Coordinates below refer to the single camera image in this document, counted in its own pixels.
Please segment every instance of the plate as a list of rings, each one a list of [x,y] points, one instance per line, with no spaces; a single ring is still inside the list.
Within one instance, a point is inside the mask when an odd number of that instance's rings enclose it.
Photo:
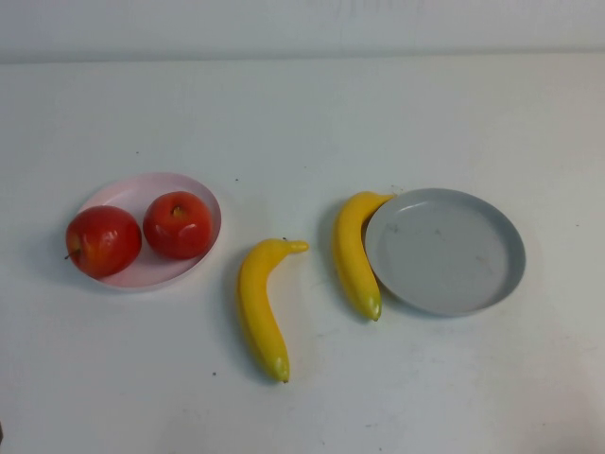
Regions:
[[[486,201],[449,189],[410,191],[382,205],[368,224],[365,247],[390,292],[446,316],[503,300],[526,266],[512,222]]]
[[[163,258],[151,250],[143,236],[143,247],[137,258],[125,270],[97,279],[110,288],[121,290],[151,290],[176,282],[197,267],[214,248],[220,232],[221,215],[214,194],[202,183],[177,173],[146,173],[116,183],[111,183],[79,209],[83,211],[96,205],[113,205],[131,213],[143,226],[143,217],[151,203],[162,194],[187,191],[195,194],[208,206],[213,219],[213,236],[205,255],[188,260]]]

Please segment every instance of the gray plate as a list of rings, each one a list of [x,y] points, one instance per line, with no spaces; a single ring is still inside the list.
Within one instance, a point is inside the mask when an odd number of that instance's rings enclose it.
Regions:
[[[526,266],[512,223],[477,197],[448,189],[407,192],[368,224],[372,269],[395,296],[439,315],[494,305],[517,287]]]

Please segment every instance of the plastic fruit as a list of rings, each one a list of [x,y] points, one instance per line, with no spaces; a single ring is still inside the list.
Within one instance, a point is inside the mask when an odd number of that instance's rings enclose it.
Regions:
[[[380,289],[363,247],[362,229],[380,206],[394,196],[360,192],[338,213],[332,235],[332,255],[338,278],[354,308],[377,321],[382,312]]]
[[[205,253],[212,239],[212,215],[197,196],[184,191],[157,198],[143,219],[143,233],[156,253],[186,259]]]
[[[304,241],[266,239],[244,259],[237,277],[237,314],[256,360],[269,376],[287,383],[290,365],[284,338],[267,296],[271,271],[290,253],[307,251]]]
[[[120,272],[141,252],[141,229],[121,208],[100,205],[79,213],[67,226],[72,262],[95,279]]]

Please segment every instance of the yellow banana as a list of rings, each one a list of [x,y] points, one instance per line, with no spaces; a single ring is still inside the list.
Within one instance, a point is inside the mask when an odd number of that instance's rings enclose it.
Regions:
[[[284,383],[289,380],[290,365],[268,302],[267,279],[288,254],[308,249],[304,241],[266,239],[252,248],[237,277],[237,314],[246,340],[267,374]]]
[[[380,290],[361,239],[364,223],[395,196],[360,192],[348,199],[338,213],[332,236],[332,255],[338,278],[354,308],[377,321],[382,312]]]

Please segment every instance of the apple stem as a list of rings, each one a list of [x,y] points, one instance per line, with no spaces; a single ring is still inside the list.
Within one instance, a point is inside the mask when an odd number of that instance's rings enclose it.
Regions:
[[[170,214],[172,216],[179,216],[182,213],[182,208],[180,205],[175,206],[172,211],[170,212]]]
[[[74,250],[74,251],[71,251],[69,254],[67,254],[67,255],[65,256],[65,260],[67,260],[69,257],[71,257],[72,255],[74,255],[74,254],[76,254],[76,253],[79,253],[79,249],[76,249],[76,250]]]

